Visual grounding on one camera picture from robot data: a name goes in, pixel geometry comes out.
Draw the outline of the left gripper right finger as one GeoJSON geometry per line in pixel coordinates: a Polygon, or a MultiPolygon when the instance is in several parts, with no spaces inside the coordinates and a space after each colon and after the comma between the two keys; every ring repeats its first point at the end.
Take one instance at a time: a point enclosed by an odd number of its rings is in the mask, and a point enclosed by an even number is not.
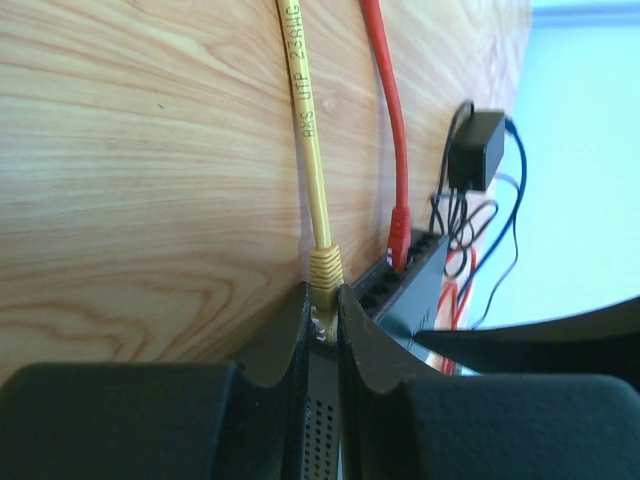
{"type": "Polygon", "coordinates": [[[639,376],[447,376],[339,294],[348,479],[635,479],[639,376]]]}

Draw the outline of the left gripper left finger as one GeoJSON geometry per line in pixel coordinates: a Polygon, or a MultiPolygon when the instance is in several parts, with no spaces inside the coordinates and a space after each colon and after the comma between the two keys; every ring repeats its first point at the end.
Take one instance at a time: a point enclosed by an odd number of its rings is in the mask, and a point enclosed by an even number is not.
{"type": "Polygon", "coordinates": [[[296,479],[310,288],[221,362],[38,363],[1,388],[5,479],[296,479]]]}

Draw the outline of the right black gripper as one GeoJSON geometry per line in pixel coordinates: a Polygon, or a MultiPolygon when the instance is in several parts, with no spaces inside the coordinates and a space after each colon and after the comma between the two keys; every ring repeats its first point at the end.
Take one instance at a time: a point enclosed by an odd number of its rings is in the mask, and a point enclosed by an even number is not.
{"type": "Polygon", "coordinates": [[[639,376],[639,298],[542,323],[423,330],[416,343],[482,374],[639,376]]]}

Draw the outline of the black network switch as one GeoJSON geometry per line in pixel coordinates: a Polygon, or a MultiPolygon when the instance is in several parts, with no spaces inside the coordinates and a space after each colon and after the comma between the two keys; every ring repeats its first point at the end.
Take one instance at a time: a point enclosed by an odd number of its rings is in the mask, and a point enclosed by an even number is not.
{"type": "MultiPolygon", "coordinates": [[[[379,260],[352,284],[374,324],[421,362],[429,351],[412,336],[434,327],[447,252],[444,236],[415,229],[406,269],[379,260]]],[[[340,479],[338,372],[335,352],[315,343],[309,356],[301,479],[340,479]]]]}

